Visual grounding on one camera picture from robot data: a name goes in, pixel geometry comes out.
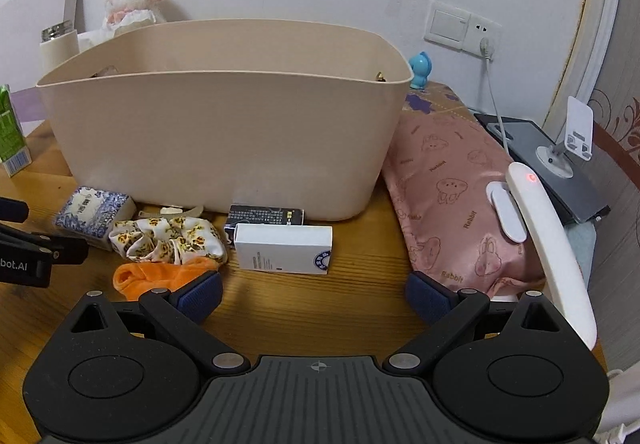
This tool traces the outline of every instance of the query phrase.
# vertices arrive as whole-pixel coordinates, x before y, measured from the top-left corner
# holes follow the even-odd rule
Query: blue-and-white patterned box
[[[82,236],[88,243],[111,250],[113,224],[130,220],[136,204],[129,195],[80,186],[56,215],[53,223]]]

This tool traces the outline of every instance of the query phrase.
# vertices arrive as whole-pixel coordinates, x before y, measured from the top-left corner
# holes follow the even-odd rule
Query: metal screw
[[[401,352],[399,354],[393,354],[389,358],[389,364],[394,368],[400,368],[401,370],[410,370],[420,364],[420,358],[414,356],[414,354],[408,354]]]
[[[211,362],[214,366],[218,368],[225,368],[228,370],[229,368],[237,368],[244,363],[244,357],[240,354],[236,354],[235,352],[223,352],[222,354],[216,355]]]

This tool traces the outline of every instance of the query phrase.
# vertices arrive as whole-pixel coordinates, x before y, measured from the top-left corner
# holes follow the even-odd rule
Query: black box
[[[234,245],[234,233],[238,223],[269,223],[271,225],[302,225],[305,212],[302,209],[286,207],[260,207],[258,205],[237,205],[229,209],[224,226],[226,240]]]

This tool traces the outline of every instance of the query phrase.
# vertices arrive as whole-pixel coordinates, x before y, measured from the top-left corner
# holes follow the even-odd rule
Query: beige plastic storage bin
[[[123,34],[38,87],[80,185],[152,204],[300,207],[340,220],[366,207],[412,75],[363,30],[209,20]]]

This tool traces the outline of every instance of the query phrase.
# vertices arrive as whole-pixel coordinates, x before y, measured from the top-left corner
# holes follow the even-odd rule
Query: floral scrunchie
[[[142,218],[116,222],[109,234],[122,257],[135,262],[185,264],[199,256],[226,262],[225,246],[216,228],[203,218]]]

